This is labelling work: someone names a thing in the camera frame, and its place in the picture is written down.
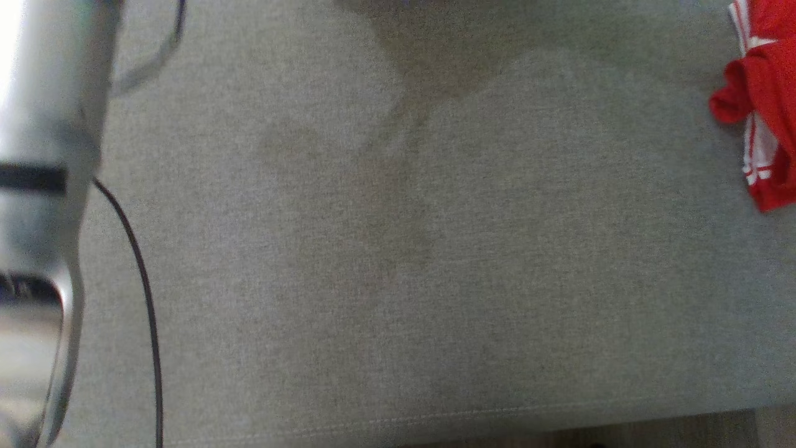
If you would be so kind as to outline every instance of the metallic cylinder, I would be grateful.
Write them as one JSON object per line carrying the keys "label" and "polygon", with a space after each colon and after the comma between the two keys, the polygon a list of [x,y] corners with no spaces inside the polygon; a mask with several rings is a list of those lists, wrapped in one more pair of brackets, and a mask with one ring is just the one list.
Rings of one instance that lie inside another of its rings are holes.
{"label": "metallic cylinder", "polygon": [[0,2],[0,448],[48,446],[63,422],[120,14],[120,0]]}

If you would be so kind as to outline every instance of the black stripe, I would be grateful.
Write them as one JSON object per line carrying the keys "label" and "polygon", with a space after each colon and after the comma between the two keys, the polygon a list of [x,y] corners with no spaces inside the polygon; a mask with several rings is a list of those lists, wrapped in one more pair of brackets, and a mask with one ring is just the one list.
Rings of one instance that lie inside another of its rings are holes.
{"label": "black stripe", "polygon": [[0,163],[0,188],[66,194],[66,169]]}

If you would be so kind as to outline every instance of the wire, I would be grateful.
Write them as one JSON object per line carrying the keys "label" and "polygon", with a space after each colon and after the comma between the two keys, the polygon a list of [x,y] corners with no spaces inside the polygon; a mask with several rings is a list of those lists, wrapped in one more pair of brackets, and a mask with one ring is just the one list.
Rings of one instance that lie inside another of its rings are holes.
{"label": "wire", "polygon": [[160,45],[158,52],[149,61],[133,68],[118,80],[113,81],[113,84],[111,84],[111,98],[118,98],[136,90],[163,70],[166,62],[168,62],[171,55],[174,54],[174,51],[177,50],[182,42],[186,8],[187,0],[178,0],[174,28],[171,31],[171,35]]}
{"label": "wire", "polygon": [[154,370],[154,403],[155,403],[155,429],[154,429],[154,445],[155,448],[163,448],[163,379],[160,368],[160,343],[158,342],[158,323],[154,315],[154,301],[152,300],[152,288],[150,286],[149,275],[146,273],[146,266],[144,265],[144,257],[141,255],[141,248],[139,247],[138,240],[133,233],[133,227],[130,225],[130,220],[119,205],[116,197],[105,187],[98,179],[94,179],[94,186],[105,196],[105,199],[111,204],[119,220],[122,222],[127,239],[130,241],[130,246],[135,255],[135,262],[139,267],[141,274],[141,283],[144,288],[144,299],[146,300],[146,312],[149,316],[150,326],[150,342],[152,345],[152,367]]}

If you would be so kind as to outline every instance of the red garment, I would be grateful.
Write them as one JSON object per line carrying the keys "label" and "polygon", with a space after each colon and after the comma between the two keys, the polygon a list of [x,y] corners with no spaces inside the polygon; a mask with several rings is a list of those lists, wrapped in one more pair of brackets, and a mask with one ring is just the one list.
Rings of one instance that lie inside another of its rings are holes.
{"label": "red garment", "polygon": [[744,57],[710,100],[723,123],[747,119],[743,172],[761,211],[796,202],[796,1],[736,0]]}

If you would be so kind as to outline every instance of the floor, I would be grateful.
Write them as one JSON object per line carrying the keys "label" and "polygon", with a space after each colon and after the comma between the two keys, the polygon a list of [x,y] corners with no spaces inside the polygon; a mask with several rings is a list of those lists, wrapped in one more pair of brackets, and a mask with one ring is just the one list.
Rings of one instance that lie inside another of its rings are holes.
{"label": "floor", "polygon": [[796,406],[405,448],[793,448]]}

